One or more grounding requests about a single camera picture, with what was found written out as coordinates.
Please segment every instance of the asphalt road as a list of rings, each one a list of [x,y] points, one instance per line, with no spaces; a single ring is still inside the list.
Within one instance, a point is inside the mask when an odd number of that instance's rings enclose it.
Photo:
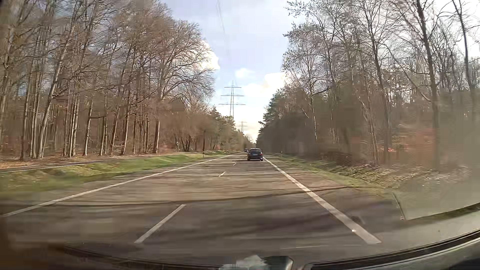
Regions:
[[[306,263],[385,251],[378,235],[404,225],[391,201],[273,156],[246,161],[236,154],[143,176],[36,194],[33,205],[71,197],[17,214],[5,215],[25,205],[3,207],[9,239],[15,247],[69,243],[181,263],[219,265],[251,255]]]

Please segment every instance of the distant car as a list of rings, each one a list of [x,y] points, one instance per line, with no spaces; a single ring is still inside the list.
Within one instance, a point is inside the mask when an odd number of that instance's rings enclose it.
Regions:
[[[264,155],[259,148],[252,148],[248,152],[247,160],[264,160]]]

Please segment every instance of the grass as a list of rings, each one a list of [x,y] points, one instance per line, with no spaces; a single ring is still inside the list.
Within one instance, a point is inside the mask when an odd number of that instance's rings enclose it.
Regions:
[[[223,154],[216,151],[209,156]],[[202,154],[179,154],[3,173],[0,174],[0,197],[10,197],[18,192],[47,191],[91,181],[110,180],[113,176],[173,166],[202,158]]]
[[[279,160],[287,161],[290,164],[299,166],[303,169],[317,173],[318,175],[332,180],[339,184],[351,186],[357,189],[364,190],[370,194],[378,195],[383,198],[393,199],[391,189],[387,186],[378,185],[375,182],[367,182],[363,179],[349,176],[355,171],[354,167],[338,166],[330,161],[325,160],[305,160],[299,157],[290,155],[274,154]],[[370,171],[366,174],[375,174],[375,171]]]

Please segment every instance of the blue sky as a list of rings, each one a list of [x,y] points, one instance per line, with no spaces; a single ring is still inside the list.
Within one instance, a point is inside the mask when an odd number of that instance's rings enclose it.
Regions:
[[[235,122],[246,121],[244,133],[256,139],[265,108],[276,90],[283,86],[282,55],[288,47],[283,37],[294,21],[285,9],[287,0],[220,0],[230,58],[227,55],[216,0],[163,0],[175,18],[197,23],[216,57],[216,93],[210,100],[220,113],[229,114],[227,103],[232,80],[236,93]]]

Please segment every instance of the white lane marking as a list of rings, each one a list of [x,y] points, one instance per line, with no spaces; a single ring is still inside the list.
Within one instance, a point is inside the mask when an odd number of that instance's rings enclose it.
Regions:
[[[270,163],[273,167],[275,167],[275,169],[277,169],[279,172],[281,172],[283,175],[285,175],[290,181],[292,181],[294,184],[296,184],[300,189],[305,191],[305,193],[307,193],[310,197],[312,197],[323,208],[327,209],[332,215],[334,215],[337,219],[339,219],[341,222],[343,222],[343,224],[345,224],[347,227],[349,227],[352,230],[353,233],[360,236],[365,242],[367,242],[367,244],[373,245],[373,244],[381,243],[381,241],[377,237],[373,236],[371,233],[369,233],[363,227],[356,224],[353,220],[351,220],[344,213],[340,212],[335,207],[333,207],[331,204],[329,204],[327,201],[320,198],[320,196],[316,195],[313,191],[311,191],[306,186],[302,185],[302,183],[295,180],[295,178],[291,177],[288,173],[284,172],[282,169],[277,167],[271,161],[269,161],[267,159],[265,159],[265,160],[268,163]]]
[[[155,226],[153,226],[150,230],[148,230],[144,235],[140,236],[134,243],[135,244],[141,244],[145,239],[147,239],[149,236],[152,235],[156,230],[158,230],[160,227],[162,227],[163,224],[167,223],[168,220],[170,220],[175,214],[180,212],[182,208],[187,206],[186,204],[182,204],[177,209],[175,209],[173,212],[171,212],[168,216],[166,216],[164,219],[162,219],[159,223],[157,223]]]
[[[323,246],[361,246],[361,245],[304,245],[304,246],[295,246],[295,247],[284,247],[281,249],[309,248],[309,247],[323,247]]]
[[[216,158],[216,159],[213,159],[213,160],[219,160],[219,159],[226,158],[226,157],[230,157],[230,156],[232,156],[232,155],[223,156],[223,157]],[[210,162],[210,161],[213,161],[213,160],[206,160],[206,161],[198,162],[198,163],[195,163],[195,164],[191,164],[191,165],[187,165],[187,166],[183,166],[183,167],[171,169],[171,170],[168,170],[168,171],[157,172],[157,173],[154,173],[154,174],[151,174],[151,175],[142,176],[142,177],[135,178],[135,179],[132,179],[132,180],[127,180],[127,181],[124,181],[124,182],[120,182],[120,183],[116,183],[116,184],[111,184],[111,185],[108,185],[108,186],[104,186],[104,187],[101,187],[101,188],[97,188],[97,189],[85,191],[85,192],[78,193],[78,194],[75,194],[75,195],[66,196],[66,197],[63,197],[63,198],[60,198],[60,199],[55,199],[55,200],[52,200],[52,201],[44,202],[44,203],[41,203],[41,204],[33,205],[33,206],[26,207],[26,208],[22,208],[22,209],[13,211],[13,212],[9,212],[9,213],[6,213],[6,214],[2,214],[2,215],[0,215],[0,217],[6,218],[6,217],[9,217],[9,216],[13,216],[13,215],[16,215],[16,214],[20,214],[20,213],[23,213],[23,212],[27,212],[27,211],[30,211],[30,210],[33,210],[33,209],[36,209],[36,208],[40,208],[40,207],[42,207],[42,206],[52,205],[52,204],[55,204],[55,203],[58,203],[58,202],[61,202],[61,201],[64,201],[64,200],[68,200],[68,199],[80,197],[80,196],[87,195],[87,194],[90,194],[90,193],[93,193],[93,192],[97,192],[97,191],[104,190],[104,189],[107,189],[107,188],[111,188],[111,187],[115,187],[115,186],[127,184],[127,183],[130,183],[130,182],[134,182],[134,181],[137,181],[137,180],[145,179],[145,178],[148,178],[148,177],[157,176],[157,175],[159,175],[159,174],[164,174],[164,173],[167,173],[167,172],[173,172],[173,171],[176,171],[176,170],[185,169],[185,168],[188,168],[188,167],[191,167],[191,166],[195,166],[195,165],[198,165],[198,164],[203,164],[203,163]]]

